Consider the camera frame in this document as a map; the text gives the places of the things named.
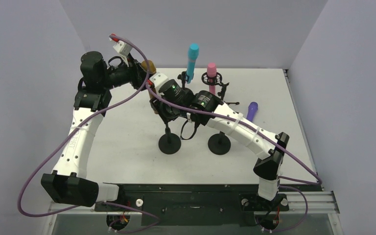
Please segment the purple mic black stand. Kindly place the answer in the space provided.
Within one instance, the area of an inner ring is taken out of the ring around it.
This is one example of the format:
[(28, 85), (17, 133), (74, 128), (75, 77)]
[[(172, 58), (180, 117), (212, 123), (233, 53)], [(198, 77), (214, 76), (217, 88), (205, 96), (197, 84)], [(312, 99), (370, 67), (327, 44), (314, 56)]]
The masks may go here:
[(231, 149), (231, 141), (225, 133), (219, 132), (209, 138), (208, 148), (215, 155), (225, 155)]

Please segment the gold microphone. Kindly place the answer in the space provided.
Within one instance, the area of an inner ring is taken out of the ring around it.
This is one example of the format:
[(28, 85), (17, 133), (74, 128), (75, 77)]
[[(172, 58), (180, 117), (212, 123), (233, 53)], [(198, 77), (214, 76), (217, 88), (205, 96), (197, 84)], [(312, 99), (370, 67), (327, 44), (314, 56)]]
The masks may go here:
[[(147, 60), (147, 62), (146, 61), (141, 62), (141, 67), (144, 71), (149, 71), (149, 77), (156, 74), (157, 72), (154, 63), (151, 60)], [(156, 94), (156, 89), (154, 85), (150, 85), (150, 88)], [(155, 98), (154, 95), (152, 93), (149, 93), (149, 102), (152, 101), (154, 98)], [(150, 105), (151, 105), (153, 112), (156, 115), (158, 115), (158, 111), (156, 110), (156, 108), (152, 104)]]

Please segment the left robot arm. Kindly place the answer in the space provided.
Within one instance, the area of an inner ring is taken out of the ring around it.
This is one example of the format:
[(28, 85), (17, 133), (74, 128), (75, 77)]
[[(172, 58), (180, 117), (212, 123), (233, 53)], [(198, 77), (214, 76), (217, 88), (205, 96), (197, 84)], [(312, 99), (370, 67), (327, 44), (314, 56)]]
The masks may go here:
[(41, 185), (51, 199), (60, 204), (90, 207), (106, 202), (116, 211), (126, 206), (119, 186), (87, 179), (87, 165), (96, 132), (112, 99), (111, 89), (131, 84), (143, 88), (153, 68), (148, 61), (138, 62), (131, 54), (120, 55), (118, 66), (111, 66), (100, 52), (81, 57), (77, 93), (74, 99), (70, 138), (50, 174), (43, 174)]

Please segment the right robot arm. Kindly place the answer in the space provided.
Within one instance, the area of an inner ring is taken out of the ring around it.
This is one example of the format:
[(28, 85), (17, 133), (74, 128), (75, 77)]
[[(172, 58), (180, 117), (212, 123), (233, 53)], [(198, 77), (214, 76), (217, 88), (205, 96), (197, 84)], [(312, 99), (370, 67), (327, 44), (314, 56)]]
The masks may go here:
[(286, 153), (289, 135), (275, 134), (258, 127), (234, 111), (218, 96), (206, 90), (193, 93), (182, 88), (174, 79), (147, 82), (153, 95), (151, 105), (164, 122), (179, 117), (229, 136), (250, 149), (257, 157), (253, 171), (259, 177), (257, 204), (269, 209), (276, 203), (280, 187), (280, 168)]

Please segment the gold mic black stand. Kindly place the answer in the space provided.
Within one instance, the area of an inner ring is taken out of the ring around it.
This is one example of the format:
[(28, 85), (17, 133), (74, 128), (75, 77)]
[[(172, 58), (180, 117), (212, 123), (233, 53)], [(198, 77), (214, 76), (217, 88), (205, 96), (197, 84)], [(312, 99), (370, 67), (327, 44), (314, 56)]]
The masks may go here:
[(181, 139), (178, 135), (171, 132), (168, 123), (169, 121), (164, 121), (165, 133), (160, 137), (158, 147), (162, 153), (172, 155), (180, 150)]

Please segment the purple microphone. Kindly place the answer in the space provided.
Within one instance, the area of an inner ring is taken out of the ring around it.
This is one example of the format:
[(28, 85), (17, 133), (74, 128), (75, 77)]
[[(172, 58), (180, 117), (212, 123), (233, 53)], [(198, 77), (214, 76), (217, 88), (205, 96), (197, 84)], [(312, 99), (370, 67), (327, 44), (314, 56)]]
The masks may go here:
[(250, 122), (253, 122), (255, 116), (256, 116), (256, 113), (259, 109), (259, 105), (257, 102), (251, 102), (248, 106), (248, 112), (247, 112), (247, 115), (246, 115), (246, 119)]

